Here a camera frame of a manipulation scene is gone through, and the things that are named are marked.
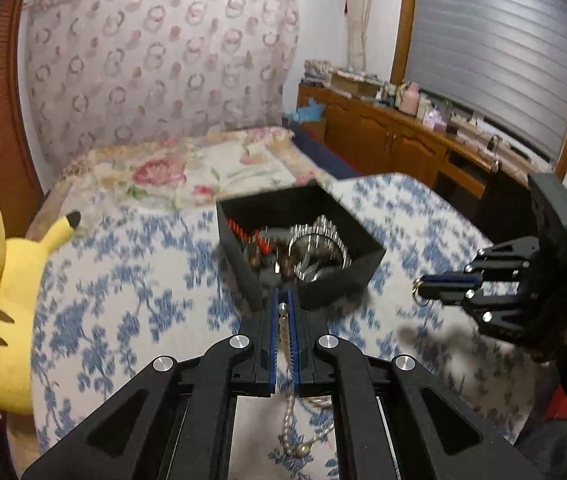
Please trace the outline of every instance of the gray roller blind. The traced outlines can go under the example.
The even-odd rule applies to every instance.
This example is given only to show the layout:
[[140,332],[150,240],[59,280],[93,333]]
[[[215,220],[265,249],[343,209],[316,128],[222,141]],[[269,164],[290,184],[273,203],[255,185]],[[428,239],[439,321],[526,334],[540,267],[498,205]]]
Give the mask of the gray roller blind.
[[567,0],[417,0],[406,79],[557,160],[567,125]]

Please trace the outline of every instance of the pikachu plush toy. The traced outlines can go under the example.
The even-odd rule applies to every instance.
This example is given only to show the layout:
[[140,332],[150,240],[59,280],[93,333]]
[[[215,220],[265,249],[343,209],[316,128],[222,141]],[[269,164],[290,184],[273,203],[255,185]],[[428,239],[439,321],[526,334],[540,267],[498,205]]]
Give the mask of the pikachu plush toy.
[[0,212],[0,411],[32,413],[30,345],[39,285],[48,256],[80,220],[77,211],[60,218],[40,242],[6,240]]

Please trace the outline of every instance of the black box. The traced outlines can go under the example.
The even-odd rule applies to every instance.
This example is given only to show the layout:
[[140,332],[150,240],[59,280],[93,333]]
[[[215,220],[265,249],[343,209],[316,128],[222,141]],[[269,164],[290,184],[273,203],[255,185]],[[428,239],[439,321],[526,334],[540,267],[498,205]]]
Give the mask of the black box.
[[312,225],[320,215],[325,215],[336,225],[352,264],[316,282],[292,282],[296,284],[299,301],[306,309],[324,306],[349,292],[366,288],[386,252],[384,246],[318,184],[217,202],[219,240],[250,310],[255,312],[264,306],[262,285],[244,258],[241,245],[228,227],[227,219],[237,222],[246,233],[252,233],[265,226]]

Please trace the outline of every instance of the blue floral bedsheet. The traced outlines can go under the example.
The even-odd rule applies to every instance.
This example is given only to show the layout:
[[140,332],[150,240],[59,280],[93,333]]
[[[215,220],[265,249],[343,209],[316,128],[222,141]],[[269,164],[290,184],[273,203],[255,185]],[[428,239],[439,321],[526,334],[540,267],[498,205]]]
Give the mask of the blue floral bedsheet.
[[[477,334],[458,308],[416,305],[415,277],[459,269],[489,241],[448,203],[402,174],[329,184],[387,247],[368,292],[333,305],[331,332],[372,356],[414,355],[514,441],[532,408],[537,367],[511,345]],[[44,451],[161,354],[186,360],[236,332],[248,315],[218,244],[213,207],[177,213],[122,208],[55,253],[42,279],[32,349],[35,422]],[[229,478],[336,478],[333,434],[303,459],[280,437],[289,387],[240,398]],[[332,421],[297,400],[291,440]]]

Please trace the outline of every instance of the pink bottle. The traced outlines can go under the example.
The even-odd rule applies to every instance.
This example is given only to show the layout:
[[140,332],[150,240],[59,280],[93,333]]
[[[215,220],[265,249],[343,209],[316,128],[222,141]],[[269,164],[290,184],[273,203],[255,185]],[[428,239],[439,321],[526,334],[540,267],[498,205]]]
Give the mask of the pink bottle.
[[417,110],[419,110],[419,85],[417,83],[410,83],[407,88],[401,91],[399,111],[415,117]]

